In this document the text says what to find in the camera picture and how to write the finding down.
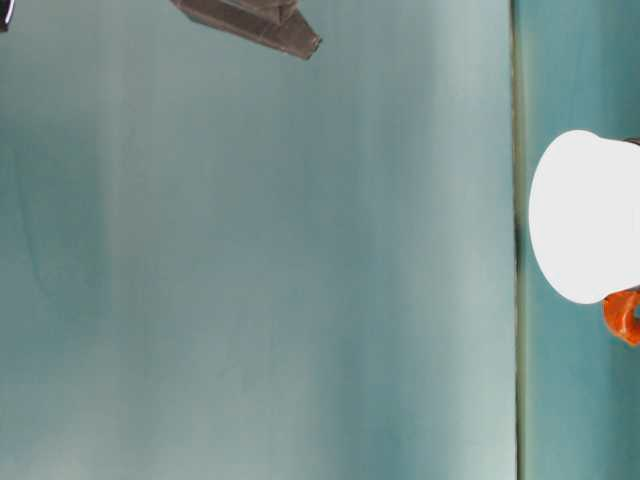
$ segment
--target white round object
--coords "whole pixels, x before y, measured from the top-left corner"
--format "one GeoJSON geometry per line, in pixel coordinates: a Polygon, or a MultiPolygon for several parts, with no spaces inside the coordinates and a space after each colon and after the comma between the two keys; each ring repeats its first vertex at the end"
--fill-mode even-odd
{"type": "Polygon", "coordinates": [[[576,303],[640,285],[640,146],[574,130],[544,152],[529,197],[533,251],[576,303]]]}

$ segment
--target teal surface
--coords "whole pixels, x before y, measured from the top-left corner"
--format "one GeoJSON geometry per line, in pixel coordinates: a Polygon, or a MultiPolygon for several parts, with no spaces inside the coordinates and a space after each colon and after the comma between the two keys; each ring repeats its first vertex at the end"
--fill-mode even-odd
{"type": "Polygon", "coordinates": [[[638,478],[640,351],[608,334],[599,305],[571,304],[546,283],[531,252],[526,199],[558,134],[639,134],[640,4],[516,4],[523,478],[638,478]]]}
{"type": "Polygon", "coordinates": [[[0,478],[514,479],[506,2],[0,38],[0,478]]]}

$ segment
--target black object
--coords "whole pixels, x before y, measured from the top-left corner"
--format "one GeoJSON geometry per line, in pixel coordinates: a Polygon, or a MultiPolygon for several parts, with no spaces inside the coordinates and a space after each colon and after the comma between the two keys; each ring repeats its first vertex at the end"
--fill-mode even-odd
{"type": "Polygon", "coordinates": [[[171,0],[197,23],[309,59],[321,39],[298,10],[297,0],[171,0]]]}
{"type": "Polygon", "coordinates": [[[15,0],[0,0],[0,32],[9,30],[15,0]]]}

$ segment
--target orange object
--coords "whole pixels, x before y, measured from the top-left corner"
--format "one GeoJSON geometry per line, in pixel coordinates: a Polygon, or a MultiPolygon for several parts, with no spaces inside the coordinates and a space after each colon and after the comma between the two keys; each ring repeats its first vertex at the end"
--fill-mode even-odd
{"type": "Polygon", "coordinates": [[[640,320],[635,316],[638,305],[640,292],[635,290],[613,293],[602,302],[607,327],[632,347],[640,344],[640,320]]]}

